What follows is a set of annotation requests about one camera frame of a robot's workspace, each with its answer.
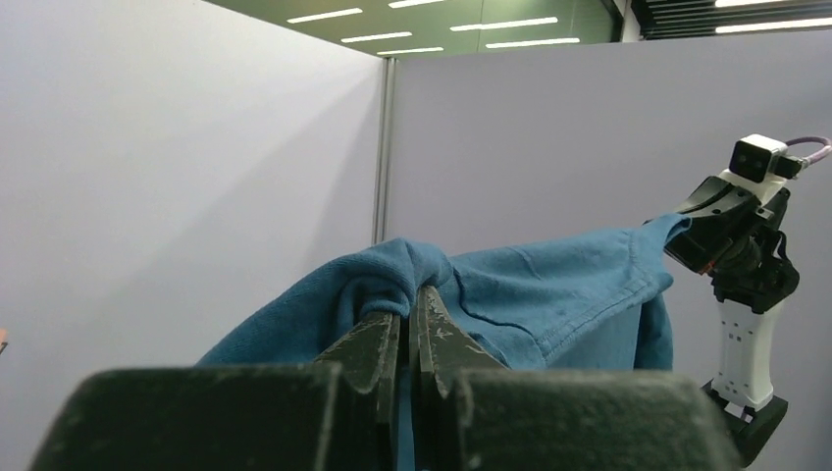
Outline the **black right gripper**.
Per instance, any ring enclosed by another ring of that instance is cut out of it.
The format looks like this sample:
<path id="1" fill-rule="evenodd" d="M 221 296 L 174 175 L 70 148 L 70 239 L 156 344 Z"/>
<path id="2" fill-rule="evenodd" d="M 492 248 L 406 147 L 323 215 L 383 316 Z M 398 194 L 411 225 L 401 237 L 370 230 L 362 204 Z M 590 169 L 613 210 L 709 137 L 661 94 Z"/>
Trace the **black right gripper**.
<path id="1" fill-rule="evenodd" d="M 716 176 L 707 177 L 673 211 L 690 226 L 665 252 L 700 275 L 742 276 L 762 261 L 763 246 L 779 230 L 791 192 L 781 189 L 765 206 L 748 189 Z"/>

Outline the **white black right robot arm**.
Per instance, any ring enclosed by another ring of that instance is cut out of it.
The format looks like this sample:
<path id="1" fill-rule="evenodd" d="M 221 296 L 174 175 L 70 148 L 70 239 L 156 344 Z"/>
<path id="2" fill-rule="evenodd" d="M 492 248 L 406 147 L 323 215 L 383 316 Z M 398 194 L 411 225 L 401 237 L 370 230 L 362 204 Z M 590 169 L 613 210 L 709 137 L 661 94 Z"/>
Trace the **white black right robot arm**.
<path id="1" fill-rule="evenodd" d="M 690 226 L 665 247 L 682 266 L 711 279 L 719 363 L 702 390 L 720 410 L 744 467 L 757 459 L 789 406 L 774 392 L 770 361 L 775 324 L 801 278 L 780 228 L 790 197 L 783 178 L 753 182 L 725 170 L 676 208 Z"/>

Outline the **blue shirt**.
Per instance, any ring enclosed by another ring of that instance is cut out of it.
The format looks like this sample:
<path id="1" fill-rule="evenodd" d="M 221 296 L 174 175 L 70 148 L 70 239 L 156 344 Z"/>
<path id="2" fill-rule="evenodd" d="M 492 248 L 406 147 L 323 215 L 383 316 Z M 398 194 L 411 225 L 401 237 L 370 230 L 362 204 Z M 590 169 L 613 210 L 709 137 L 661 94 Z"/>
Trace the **blue shirt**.
<path id="1" fill-rule="evenodd" d="M 406 317 L 424 287 L 451 319 L 511 369 L 661 370 L 673 366 L 664 292 L 666 245 L 691 225 L 669 213 L 609 229 L 450 256 L 392 239 L 315 269 L 199 360 L 304 363 L 372 312 Z"/>

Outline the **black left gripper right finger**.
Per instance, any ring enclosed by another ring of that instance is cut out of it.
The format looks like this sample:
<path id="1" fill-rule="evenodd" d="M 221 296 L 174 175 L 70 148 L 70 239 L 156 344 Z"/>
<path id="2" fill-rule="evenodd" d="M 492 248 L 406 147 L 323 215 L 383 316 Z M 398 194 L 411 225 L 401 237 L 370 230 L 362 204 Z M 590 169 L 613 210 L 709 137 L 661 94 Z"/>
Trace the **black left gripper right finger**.
<path id="1" fill-rule="evenodd" d="M 418 470 L 464 470 L 454 382 L 464 369 L 503 365 L 451 318 L 436 288 L 421 287 L 408 321 L 411 420 Z"/>

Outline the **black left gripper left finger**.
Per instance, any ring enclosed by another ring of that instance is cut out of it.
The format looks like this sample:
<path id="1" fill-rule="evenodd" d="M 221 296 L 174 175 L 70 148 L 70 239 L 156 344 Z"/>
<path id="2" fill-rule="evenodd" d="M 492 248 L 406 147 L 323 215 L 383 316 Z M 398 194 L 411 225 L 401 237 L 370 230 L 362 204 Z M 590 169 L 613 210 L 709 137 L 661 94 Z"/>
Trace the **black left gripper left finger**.
<path id="1" fill-rule="evenodd" d="M 318 355 L 332 373 L 317 470 L 394 470 L 400 318 L 373 312 Z"/>

